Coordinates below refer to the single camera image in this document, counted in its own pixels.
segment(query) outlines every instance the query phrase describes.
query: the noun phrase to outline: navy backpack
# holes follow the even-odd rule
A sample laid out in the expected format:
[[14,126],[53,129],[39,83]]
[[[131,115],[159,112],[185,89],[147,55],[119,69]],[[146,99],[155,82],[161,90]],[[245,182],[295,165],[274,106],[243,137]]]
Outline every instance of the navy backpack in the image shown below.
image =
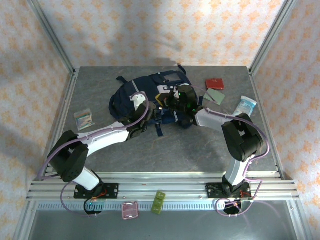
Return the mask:
[[161,124],[170,124],[178,122],[183,128],[189,128],[192,124],[183,124],[185,114],[182,112],[171,112],[162,109],[156,100],[156,96],[161,92],[170,92],[170,90],[182,84],[191,82],[186,76],[186,70],[178,65],[181,71],[164,71],[149,76],[138,77],[134,80],[127,81],[122,76],[117,80],[123,82],[119,90],[111,97],[109,110],[111,115],[119,120],[128,116],[135,110],[134,102],[130,101],[130,96],[136,92],[145,92],[149,101],[157,107],[156,118],[149,121],[149,125],[155,125],[159,137],[163,136]]

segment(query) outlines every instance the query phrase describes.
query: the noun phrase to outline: patterned wallpaper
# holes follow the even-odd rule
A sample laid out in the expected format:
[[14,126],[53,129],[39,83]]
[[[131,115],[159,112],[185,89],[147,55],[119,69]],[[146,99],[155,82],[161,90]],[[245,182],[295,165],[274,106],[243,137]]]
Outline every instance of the patterned wallpaper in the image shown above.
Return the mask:
[[74,67],[250,66],[284,0],[39,0]]
[[298,1],[254,77],[284,170],[320,239],[320,4]]
[[0,4],[0,239],[12,239],[68,71],[26,0]]

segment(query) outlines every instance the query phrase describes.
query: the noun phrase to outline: orange floral pattern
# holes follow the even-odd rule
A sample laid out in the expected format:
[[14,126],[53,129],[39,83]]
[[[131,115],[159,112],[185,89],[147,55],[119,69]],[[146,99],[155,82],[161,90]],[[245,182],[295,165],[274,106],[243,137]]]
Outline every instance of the orange floral pattern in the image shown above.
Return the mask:
[[0,5],[0,232],[11,240],[68,71],[25,0]]
[[283,2],[40,0],[76,68],[176,62],[249,67]]
[[320,5],[300,0],[254,76],[284,171],[320,235]]

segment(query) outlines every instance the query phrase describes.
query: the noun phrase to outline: green card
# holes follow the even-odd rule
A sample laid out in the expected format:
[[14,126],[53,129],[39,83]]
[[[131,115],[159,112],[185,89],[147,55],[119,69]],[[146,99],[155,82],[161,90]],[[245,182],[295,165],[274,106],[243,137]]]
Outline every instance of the green card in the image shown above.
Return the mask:
[[[213,99],[216,101],[216,104],[218,104],[219,106],[221,105],[222,101],[225,99],[225,95],[223,93],[216,91],[212,88],[209,88],[207,90],[207,93],[211,97],[213,97]],[[207,93],[203,97],[209,101],[212,101],[212,98]]]

